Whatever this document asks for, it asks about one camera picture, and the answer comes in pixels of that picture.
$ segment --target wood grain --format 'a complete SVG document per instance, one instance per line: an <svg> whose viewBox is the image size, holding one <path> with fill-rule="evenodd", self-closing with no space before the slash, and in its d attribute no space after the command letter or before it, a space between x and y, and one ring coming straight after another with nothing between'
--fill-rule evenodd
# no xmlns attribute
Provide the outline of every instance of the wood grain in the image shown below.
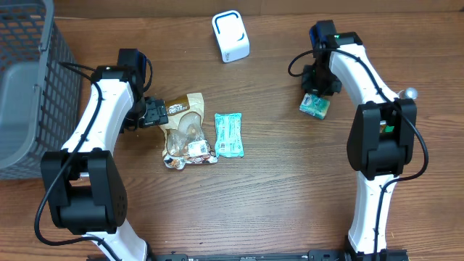
<svg viewBox="0 0 464 261"><path fill-rule="evenodd" d="M235 9L242 15L457 12L464 0L55 0L58 17L201 17Z"/></svg>
<svg viewBox="0 0 464 261"><path fill-rule="evenodd" d="M310 48L308 29L334 19L356 31L371 62L395 91L419 91L417 126L430 151L426 174L397 186L389 213L390 248L411 260L462 260L464 251L464 15L338 14L245 17L246 59L223 64L208 17L59 21L79 63L116 63L119 48L139 48L154 65L149 90L166 100L202 92L203 125L215 142L214 114L241 112L245 157L210 166L166 169L159 128L120 135L115 161L128 191L128 219L157 254L305 252L342 246L352 222L355 174L346 140L355 108L345 90L331 97L325 120L298 111L293 57ZM294 66L302 69L305 58ZM89 84L83 87L81 109ZM422 164L419 146L409 175ZM50 247L38 242L33 218L40 180L0 182L0 260L83 260L91 243ZM49 211L41 227L68 239Z"/></svg>

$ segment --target black motor joint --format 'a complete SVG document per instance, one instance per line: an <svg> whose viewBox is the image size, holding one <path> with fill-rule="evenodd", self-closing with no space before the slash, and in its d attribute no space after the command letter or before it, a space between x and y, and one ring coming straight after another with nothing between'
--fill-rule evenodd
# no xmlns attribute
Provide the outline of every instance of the black motor joint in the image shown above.
<svg viewBox="0 0 464 261"><path fill-rule="evenodd" d="M167 123L165 101L155 99L153 96L144 96L152 78L151 75L150 81L144 87L146 63L146 56L137 49L120 49L116 66L98 66L91 76L95 82L101 79L119 79L129 82L134 103L124 118L121 132L124 129L134 131L137 128L148 128Z"/></svg>
<svg viewBox="0 0 464 261"><path fill-rule="evenodd" d="M319 21L312 26L310 38L313 50L337 49L344 44L363 44L355 32L337 33L332 20ZM329 68L331 53L315 51L312 56L315 58L314 63L303 68L304 91L317 96L332 96L334 93L340 93L341 82Z"/></svg>

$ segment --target metal knob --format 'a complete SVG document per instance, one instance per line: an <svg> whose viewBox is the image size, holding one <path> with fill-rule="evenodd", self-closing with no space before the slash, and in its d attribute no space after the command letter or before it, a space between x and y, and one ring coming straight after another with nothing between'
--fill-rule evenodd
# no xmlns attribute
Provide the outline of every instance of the metal knob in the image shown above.
<svg viewBox="0 0 464 261"><path fill-rule="evenodd" d="M398 96L401 99L417 99L418 98L418 90L415 88L407 88L406 90L400 91Z"/></svg>

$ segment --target gray plastic basket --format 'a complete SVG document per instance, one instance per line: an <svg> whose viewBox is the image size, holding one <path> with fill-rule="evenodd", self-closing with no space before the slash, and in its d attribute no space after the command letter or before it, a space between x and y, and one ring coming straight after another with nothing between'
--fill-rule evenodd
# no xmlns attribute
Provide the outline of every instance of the gray plastic basket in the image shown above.
<svg viewBox="0 0 464 261"><path fill-rule="evenodd" d="M47 150L74 131L79 75L52 0L0 0L0 179L40 177Z"/></svg>

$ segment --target silver ball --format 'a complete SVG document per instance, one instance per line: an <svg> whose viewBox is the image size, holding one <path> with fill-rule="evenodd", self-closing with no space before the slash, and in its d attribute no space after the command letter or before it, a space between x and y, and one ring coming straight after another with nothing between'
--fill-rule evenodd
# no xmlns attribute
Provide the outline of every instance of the silver ball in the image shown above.
<svg viewBox="0 0 464 261"><path fill-rule="evenodd" d="M401 93L401 99L417 99L418 98L418 90L414 88L407 88Z"/></svg>

